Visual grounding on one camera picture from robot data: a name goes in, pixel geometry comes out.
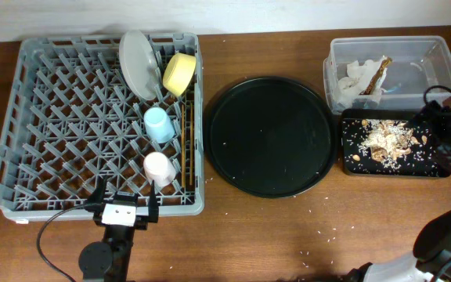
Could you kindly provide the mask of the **light blue cup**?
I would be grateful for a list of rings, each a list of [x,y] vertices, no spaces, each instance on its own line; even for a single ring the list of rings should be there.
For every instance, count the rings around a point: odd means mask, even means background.
[[[151,107],[143,115],[147,135],[157,143],[166,143],[175,136],[175,129],[166,111]]]

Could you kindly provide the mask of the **pink cup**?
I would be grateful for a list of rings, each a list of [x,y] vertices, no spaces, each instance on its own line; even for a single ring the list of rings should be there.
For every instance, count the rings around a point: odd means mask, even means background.
[[[176,177],[176,170],[169,158],[160,152],[148,154],[143,161],[146,178],[160,188],[170,185]]]

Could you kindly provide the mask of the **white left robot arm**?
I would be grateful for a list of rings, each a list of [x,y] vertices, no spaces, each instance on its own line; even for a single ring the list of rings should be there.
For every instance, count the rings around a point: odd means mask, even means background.
[[[106,200],[106,181],[99,177],[96,188],[83,204],[62,210],[48,219],[38,231],[36,248],[41,259],[57,273],[68,280],[74,278],[46,258],[41,248],[41,237],[46,227],[67,212],[84,209],[93,214],[93,222],[104,228],[103,239],[85,246],[78,258],[78,267],[83,273],[83,281],[126,281],[135,231],[146,230],[159,219],[155,183],[150,182],[148,214],[139,215],[139,196],[134,193],[116,192],[111,200]]]

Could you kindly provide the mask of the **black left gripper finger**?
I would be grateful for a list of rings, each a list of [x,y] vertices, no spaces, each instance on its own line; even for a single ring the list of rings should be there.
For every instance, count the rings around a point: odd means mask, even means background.
[[[155,182],[151,182],[151,188],[150,188],[150,197],[147,204],[148,207],[148,219],[147,222],[151,223],[158,223],[159,220],[159,205],[157,203],[157,196],[156,196],[156,188],[155,188]]]
[[[99,208],[104,204],[104,195],[106,191],[106,182],[102,176],[96,179],[96,186],[94,191],[88,197],[88,206],[91,208]]]

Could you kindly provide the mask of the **crumpled white paper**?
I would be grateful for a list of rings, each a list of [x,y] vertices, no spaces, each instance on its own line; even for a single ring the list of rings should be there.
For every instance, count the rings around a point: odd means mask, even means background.
[[[384,92],[381,86],[387,76],[388,68],[385,69],[370,95],[361,96],[360,93],[368,86],[371,78],[377,72],[381,61],[385,58],[386,56],[382,56],[377,61],[366,60],[362,65],[359,64],[358,60],[349,63],[346,66],[347,75],[337,83],[337,89],[333,94],[333,101],[343,108],[357,107],[360,104],[367,106],[378,104]]]

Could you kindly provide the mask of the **rectangular black tray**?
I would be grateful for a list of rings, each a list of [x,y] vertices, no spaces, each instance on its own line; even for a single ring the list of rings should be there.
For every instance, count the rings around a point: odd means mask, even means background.
[[[347,109],[341,115],[341,145],[343,147],[344,154],[344,168],[349,175],[398,175],[402,177],[431,177],[431,178],[447,178],[451,175],[450,171],[446,171],[443,167],[436,163],[435,149],[432,146],[433,135],[429,138],[427,146],[419,150],[415,150],[415,153],[419,153],[424,159],[422,161],[415,160],[413,156],[409,156],[407,161],[413,164],[413,167],[407,166],[406,161],[400,161],[402,167],[399,170],[392,171],[391,169],[383,168],[381,164],[371,161],[367,157],[360,165],[358,162],[354,162],[351,158],[351,154],[358,152],[358,146],[352,145],[351,141],[357,141],[364,137],[364,132],[359,129],[357,124],[352,125],[352,122],[360,122],[363,119],[378,119],[378,120],[396,120],[406,121],[407,126],[410,128],[419,127],[421,130],[428,129],[421,125],[412,125],[409,120],[412,119],[414,113],[411,111],[399,111],[399,110],[359,110],[359,109]]]

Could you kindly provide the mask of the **grey dishwasher rack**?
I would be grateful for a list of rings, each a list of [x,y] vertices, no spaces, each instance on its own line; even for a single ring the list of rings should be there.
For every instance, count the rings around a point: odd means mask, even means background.
[[[162,87],[139,99],[124,80],[118,34],[29,38],[19,50],[0,139],[0,210],[18,223],[39,222],[85,202],[96,179],[106,199],[116,192],[139,196],[147,213],[150,181],[143,169],[152,152],[166,155],[173,182],[155,184],[163,216],[198,215],[204,209],[203,67],[180,96]],[[189,103],[194,102],[194,187],[189,184]],[[181,186],[181,105],[186,111],[186,188]],[[166,111],[175,136],[157,143],[143,115]]]

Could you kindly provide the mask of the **round black tray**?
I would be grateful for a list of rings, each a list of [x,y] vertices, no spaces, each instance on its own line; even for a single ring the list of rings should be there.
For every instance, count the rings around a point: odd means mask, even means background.
[[[293,197],[313,188],[337,159],[337,129],[323,98],[282,77],[252,78],[206,108],[206,155],[245,193]]]

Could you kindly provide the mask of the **clear plastic bin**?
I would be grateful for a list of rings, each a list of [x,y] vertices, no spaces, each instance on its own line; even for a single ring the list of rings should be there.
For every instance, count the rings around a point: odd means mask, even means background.
[[[324,89],[329,108],[341,114],[343,108],[333,101],[338,81],[347,75],[346,66],[355,60],[391,57],[382,84],[381,101],[354,109],[419,110],[424,106],[423,93],[434,85],[451,89],[451,53],[440,36],[386,36],[335,38],[329,56],[323,61]]]

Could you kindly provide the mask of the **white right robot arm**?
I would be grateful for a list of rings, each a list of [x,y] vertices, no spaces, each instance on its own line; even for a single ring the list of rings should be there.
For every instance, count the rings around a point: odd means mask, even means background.
[[[451,109],[434,100],[410,120],[426,125],[434,136],[431,159],[451,172]],[[298,281],[442,281],[451,280],[451,210],[432,219],[419,233],[413,250],[386,263],[368,262],[343,276],[298,277]]]

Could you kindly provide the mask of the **yellow bowl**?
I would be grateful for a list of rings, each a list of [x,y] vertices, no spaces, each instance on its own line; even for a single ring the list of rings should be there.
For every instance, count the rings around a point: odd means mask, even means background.
[[[174,96],[181,96],[194,76],[196,65],[195,56],[176,53],[164,71],[163,86]]]

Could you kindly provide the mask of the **food scraps pile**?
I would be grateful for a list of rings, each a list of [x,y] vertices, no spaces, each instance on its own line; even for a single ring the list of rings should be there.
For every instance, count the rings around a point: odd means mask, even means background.
[[[351,141],[352,145],[358,146],[358,152],[350,155],[354,162],[363,165],[367,157],[383,168],[394,171],[402,167],[400,161],[406,161],[407,166],[413,167],[407,161],[409,156],[419,161],[424,159],[414,151],[427,146],[431,137],[428,129],[410,128],[406,121],[396,120],[363,119],[352,122],[354,124],[364,132],[364,137]]]

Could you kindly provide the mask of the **pale green plate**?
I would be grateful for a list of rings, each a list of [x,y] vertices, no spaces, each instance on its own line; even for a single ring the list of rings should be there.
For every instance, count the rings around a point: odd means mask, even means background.
[[[156,99],[159,67],[153,48],[141,31],[128,31],[122,36],[119,60],[124,80],[131,91],[140,99]]]

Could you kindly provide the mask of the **brown snack wrapper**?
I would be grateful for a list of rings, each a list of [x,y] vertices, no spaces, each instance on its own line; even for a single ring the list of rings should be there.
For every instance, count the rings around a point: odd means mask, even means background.
[[[392,63],[392,58],[391,57],[386,57],[384,60],[381,61],[381,64],[380,64],[379,68],[377,69],[377,72],[375,73],[375,75],[371,78],[370,83],[360,93],[361,96],[367,96],[367,95],[370,95],[373,92],[374,88],[376,87],[377,82],[382,77],[385,69],[391,63]]]

